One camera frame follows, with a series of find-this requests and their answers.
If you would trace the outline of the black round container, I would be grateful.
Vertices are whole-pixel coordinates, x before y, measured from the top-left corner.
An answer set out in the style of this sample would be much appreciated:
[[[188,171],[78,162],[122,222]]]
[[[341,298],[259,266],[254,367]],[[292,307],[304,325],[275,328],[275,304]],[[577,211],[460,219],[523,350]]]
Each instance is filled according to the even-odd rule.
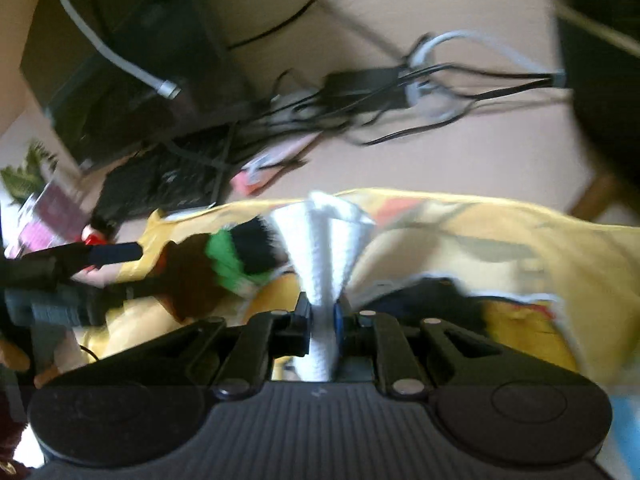
[[[402,280],[376,281],[346,292],[355,312],[370,310],[418,327],[424,318],[440,318],[474,333],[484,333],[483,300],[467,294],[449,276],[416,275]]]

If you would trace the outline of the white cleaning cloth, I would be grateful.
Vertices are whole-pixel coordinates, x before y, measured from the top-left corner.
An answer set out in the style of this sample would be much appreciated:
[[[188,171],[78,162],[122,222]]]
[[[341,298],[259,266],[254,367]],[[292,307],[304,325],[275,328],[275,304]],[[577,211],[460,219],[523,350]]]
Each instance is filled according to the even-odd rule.
[[[340,298],[376,222],[356,204],[320,191],[274,210],[270,220],[310,304],[308,353],[295,360],[296,373],[304,382],[330,382],[340,358]]]

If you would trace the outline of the red toy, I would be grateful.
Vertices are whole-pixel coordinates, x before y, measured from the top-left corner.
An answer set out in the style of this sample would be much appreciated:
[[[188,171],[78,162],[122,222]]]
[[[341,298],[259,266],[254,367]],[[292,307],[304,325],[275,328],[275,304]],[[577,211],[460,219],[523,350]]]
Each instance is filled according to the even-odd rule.
[[[107,245],[108,236],[91,224],[87,224],[81,232],[81,240],[87,246]]]

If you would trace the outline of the pink tube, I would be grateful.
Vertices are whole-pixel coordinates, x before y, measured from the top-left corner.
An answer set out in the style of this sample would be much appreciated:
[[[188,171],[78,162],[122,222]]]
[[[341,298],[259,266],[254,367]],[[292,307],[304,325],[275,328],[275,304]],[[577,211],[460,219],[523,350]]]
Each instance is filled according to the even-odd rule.
[[[258,195],[280,174],[304,166],[305,154],[317,143],[319,136],[319,133],[291,136],[264,148],[230,180],[232,190],[242,197]]]

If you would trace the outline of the black keyboard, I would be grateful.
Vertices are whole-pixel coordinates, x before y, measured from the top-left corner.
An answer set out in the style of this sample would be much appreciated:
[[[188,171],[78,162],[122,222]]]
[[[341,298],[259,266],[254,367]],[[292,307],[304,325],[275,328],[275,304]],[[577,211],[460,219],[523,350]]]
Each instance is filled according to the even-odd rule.
[[[109,172],[93,214],[116,224],[153,211],[212,206],[231,168],[234,125],[208,128],[157,144]]]

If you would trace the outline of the yellow printed cloth mat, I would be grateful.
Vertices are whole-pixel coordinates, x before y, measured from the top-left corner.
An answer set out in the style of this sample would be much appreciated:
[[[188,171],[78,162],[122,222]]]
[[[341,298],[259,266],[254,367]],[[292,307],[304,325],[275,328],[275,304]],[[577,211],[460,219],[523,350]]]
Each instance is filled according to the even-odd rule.
[[[352,304],[443,275],[489,299],[490,332],[611,388],[639,385],[639,231],[533,204],[362,188],[376,221],[347,287]]]

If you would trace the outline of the black power adapter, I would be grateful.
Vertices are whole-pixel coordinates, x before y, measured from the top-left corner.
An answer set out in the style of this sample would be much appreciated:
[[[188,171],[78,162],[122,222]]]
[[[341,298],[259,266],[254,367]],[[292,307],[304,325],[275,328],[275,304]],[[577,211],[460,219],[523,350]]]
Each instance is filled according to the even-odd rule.
[[[320,104],[327,112],[369,113],[405,110],[410,106],[406,88],[399,83],[402,66],[348,70],[326,76]]]

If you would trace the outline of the blue white tissue pack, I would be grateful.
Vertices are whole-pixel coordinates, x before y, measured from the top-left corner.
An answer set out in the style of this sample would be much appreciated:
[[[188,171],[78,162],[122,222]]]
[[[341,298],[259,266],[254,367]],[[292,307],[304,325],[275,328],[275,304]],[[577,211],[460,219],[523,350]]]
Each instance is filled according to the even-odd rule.
[[[613,423],[610,437],[612,460],[619,479],[638,479],[639,396],[612,396]]]

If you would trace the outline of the black monitor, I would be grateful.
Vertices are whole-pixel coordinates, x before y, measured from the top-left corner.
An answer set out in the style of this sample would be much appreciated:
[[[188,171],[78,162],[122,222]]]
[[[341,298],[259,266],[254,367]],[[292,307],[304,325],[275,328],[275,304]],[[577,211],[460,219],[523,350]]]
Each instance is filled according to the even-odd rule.
[[[38,0],[21,71],[86,171],[254,104],[206,0]]]

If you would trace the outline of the black round speaker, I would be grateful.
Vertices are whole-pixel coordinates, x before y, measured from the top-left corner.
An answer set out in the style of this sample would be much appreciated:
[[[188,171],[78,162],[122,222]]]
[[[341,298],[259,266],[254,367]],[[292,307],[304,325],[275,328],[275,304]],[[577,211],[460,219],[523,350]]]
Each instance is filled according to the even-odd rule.
[[[639,187],[639,0],[552,0],[566,85],[582,133]]]

